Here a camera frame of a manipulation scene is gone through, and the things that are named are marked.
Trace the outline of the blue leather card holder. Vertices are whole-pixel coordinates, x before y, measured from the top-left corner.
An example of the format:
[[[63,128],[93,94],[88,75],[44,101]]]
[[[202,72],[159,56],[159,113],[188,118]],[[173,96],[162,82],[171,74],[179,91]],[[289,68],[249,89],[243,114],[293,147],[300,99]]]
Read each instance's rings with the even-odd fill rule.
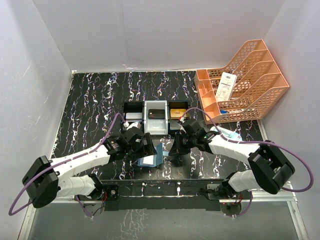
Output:
[[[155,155],[150,155],[150,156],[146,156],[143,158],[139,158],[137,165],[139,167],[149,167],[149,168],[153,168],[153,167],[157,167],[158,165],[162,164],[164,161],[164,151],[163,151],[163,143],[159,143],[156,146],[156,152],[157,154]]]

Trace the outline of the packaged nail clipper blister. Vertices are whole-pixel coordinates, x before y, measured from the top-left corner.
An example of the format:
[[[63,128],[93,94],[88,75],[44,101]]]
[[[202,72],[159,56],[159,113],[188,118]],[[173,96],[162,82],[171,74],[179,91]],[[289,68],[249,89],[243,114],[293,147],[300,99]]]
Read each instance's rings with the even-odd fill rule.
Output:
[[[239,133],[235,132],[235,131],[231,131],[228,130],[226,128],[223,128],[221,126],[217,126],[217,128],[219,129],[219,131],[227,138],[227,139],[231,139],[234,141],[242,141],[242,137]]]

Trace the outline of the three-compartment black white tray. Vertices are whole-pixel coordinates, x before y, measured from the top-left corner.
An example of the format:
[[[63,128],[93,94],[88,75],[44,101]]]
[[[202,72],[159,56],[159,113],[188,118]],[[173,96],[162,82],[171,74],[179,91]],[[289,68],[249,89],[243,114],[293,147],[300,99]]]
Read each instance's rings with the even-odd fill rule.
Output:
[[[122,105],[122,128],[137,127],[153,136],[173,136],[181,127],[180,117],[189,107],[187,100],[127,101]]]

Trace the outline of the orange mesh file organizer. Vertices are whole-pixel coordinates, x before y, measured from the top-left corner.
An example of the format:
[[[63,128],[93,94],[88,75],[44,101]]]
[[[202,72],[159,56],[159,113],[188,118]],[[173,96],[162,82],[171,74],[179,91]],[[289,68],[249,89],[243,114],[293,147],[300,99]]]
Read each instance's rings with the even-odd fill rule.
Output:
[[[216,97],[223,73],[237,76],[227,101]],[[246,41],[224,67],[198,69],[194,82],[207,125],[261,120],[290,87],[263,39]]]

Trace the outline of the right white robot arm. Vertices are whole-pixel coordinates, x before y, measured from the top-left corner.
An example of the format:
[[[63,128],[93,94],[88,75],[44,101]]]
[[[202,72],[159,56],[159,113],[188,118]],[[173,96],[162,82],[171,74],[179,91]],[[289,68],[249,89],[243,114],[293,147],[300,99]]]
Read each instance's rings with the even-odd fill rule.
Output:
[[[195,119],[188,119],[175,133],[168,154],[171,157],[187,155],[193,148],[209,154],[223,155],[250,167],[246,171],[231,173],[214,189],[201,189],[204,194],[219,198],[232,198],[252,189],[263,189],[276,195],[295,173],[294,166],[271,141],[258,144],[232,143],[224,139],[218,129],[206,131]]]

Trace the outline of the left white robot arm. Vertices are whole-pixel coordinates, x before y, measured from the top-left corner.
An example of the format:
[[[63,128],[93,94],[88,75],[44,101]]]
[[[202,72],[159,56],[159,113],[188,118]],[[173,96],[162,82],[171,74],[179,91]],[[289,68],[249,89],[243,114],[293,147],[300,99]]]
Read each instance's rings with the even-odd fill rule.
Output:
[[[91,148],[66,157],[37,158],[22,183],[35,208],[45,207],[56,198],[72,195],[92,200],[108,199],[109,190],[96,174],[78,174],[126,157],[138,160],[156,155],[150,133],[144,133],[133,123],[124,133],[105,137]]]

